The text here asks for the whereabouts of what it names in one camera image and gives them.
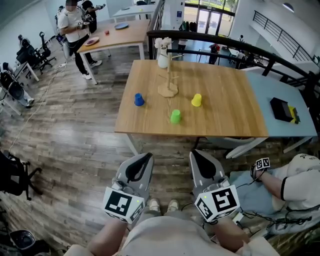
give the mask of pink plate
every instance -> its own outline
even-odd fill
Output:
[[[97,42],[99,42],[100,38],[98,36],[94,36],[94,37],[91,37],[89,38],[85,43],[84,45],[85,46],[92,46],[94,44],[96,44]]]

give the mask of blue cup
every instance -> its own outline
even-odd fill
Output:
[[[141,93],[137,93],[135,96],[134,96],[135,100],[134,100],[134,104],[138,107],[142,106],[143,104],[145,104],[145,100],[144,98],[142,98],[142,95]]]

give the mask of black box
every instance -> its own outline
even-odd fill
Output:
[[[294,119],[290,113],[288,102],[279,98],[273,98],[272,100],[270,100],[270,104],[275,119],[289,123]]]

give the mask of railing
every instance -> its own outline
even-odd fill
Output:
[[[243,63],[250,66],[256,66],[263,68],[264,71],[262,73],[263,76],[267,76],[269,72],[273,72],[276,74],[281,75],[280,81],[287,84],[292,84],[294,87],[300,87],[304,86],[304,89],[301,90],[301,94],[305,100],[306,105],[309,107],[309,111],[311,114],[311,117],[313,119],[313,122],[316,126],[317,131],[320,131],[320,97],[317,97],[315,94],[319,95],[319,92],[315,90],[316,86],[320,88],[319,80],[320,80],[320,73],[314,74],[312,72],[306,73],[302,69],[300,69],[298,66],[290,63],[289,61],[272,54],[268,51],[265,51],[263,49],[260,49],[258,47],[252,46],[248,43],[243,43],[237,40],[233,40],[230,38],[217,36],[217,35],[210,35],[205,33],[197,33],[197,32],[190,32],[190,31],[177,31],[177,30],[160,30],[161,28],[161,21],[159,20],[160,17],[162,17],[163,10],[161,11],[161,8],[164,8],[165,0],[162,1],[161,4],[157,7],[157,11],[159,11],[158,14],[153,16],[149,30],[147,32],[148,36],[148,42],[149,42],[149,58],[150,60],[155,60],[157,58],[157,49],[154,46],[154,40],[156,38],[165,38],[169,37],[173,40],[179,40],[179,39],[187,39],[187,40],[195,40],[195,41],[202,41],[202,42],[210,42],[210,43],[216,43],[223,46],[227,46],[229,48],[236,48],[238,50],[247,51],[250,54],[258,55],[260,57],[263,57],[264,59],[268,60],[268,65],[264,66],[260,63],[255,63],[254,61],[248,61],[244,59],[239,59],[233,56],[229,55],[223,55],[223,54],[216,54],[211,52],[205,52],[205,51],[195,51],[195,50],[177,50],[177,49],[168,49],[168,53],[184,53],[184,54],[195,54],[195,55],[204,55],[204,56],[214,56],[217,58],[223,58],[227,60],[233,60],[237,62],[237,64]],[[279,63],[296,73],[300,74],[300,78],[292,77],[286,73],[283,73],[281,71],[278,71],[276,69],[273,69],[273,65],[275,63]]]
[[[311,56],[307,51],[286,31],[275,24],[272,20],[262,15],[258,11],[254,11],[253,21],[258,23],[264,30],[268,31],[276,40],[281,43],[297,61],[311,61]]]
[[[161,29],[162,25],[162,18],[164,15],[164,9],[165,9],[165,2],[166,0],[159,0],[155,11],[154,11],[154,16],[151,19],[151,22],[149,24],[148,31],[158,31]],[[150,60],[156,59],[157,58],[157,53],[158,49],[153,47],[155,45],[155,37],[149,37],[149,46],[151,45],[152,47],[149,48],[149,58]]]

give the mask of green cup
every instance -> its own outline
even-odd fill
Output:
[[[170,117],[170,122],[172,124],[179,124],[181,120],[181,113],[180,110],[175,109],[174,111],[172,111],[171,117]]]

